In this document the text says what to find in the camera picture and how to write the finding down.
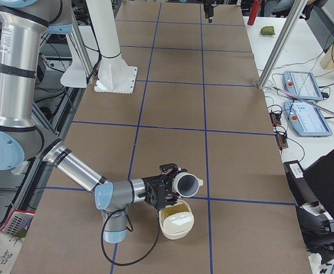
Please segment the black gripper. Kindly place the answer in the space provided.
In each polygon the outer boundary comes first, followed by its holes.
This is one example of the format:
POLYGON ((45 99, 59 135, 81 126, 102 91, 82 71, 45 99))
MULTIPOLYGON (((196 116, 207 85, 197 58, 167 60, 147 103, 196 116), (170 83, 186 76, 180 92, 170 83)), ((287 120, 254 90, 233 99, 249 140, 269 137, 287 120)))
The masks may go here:
POLYGON ((181 195, 172 190, 172 181, 181 172, 187 169, 178 167, 175 163, 159 166, 161 175, 142 178, 145 185, 145 202, 157 210, 174 206, 181 195))

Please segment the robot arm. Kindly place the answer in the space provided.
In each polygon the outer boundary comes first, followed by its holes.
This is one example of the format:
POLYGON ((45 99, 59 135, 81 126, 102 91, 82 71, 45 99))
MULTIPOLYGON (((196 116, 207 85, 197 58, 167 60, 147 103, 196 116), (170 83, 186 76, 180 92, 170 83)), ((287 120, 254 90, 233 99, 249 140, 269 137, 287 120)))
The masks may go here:
POLYGON ((73 27, 70 1, 0 1, 0 170, 38 156, 94 195, 106 218, 101 238, 126 237, 128 206, 146 202, 156 209, 187 196, 187 171, 175 164, 161 174, 113 183, 77 158, 62 140, 31 117, 41 35, 50 27, 73 27))

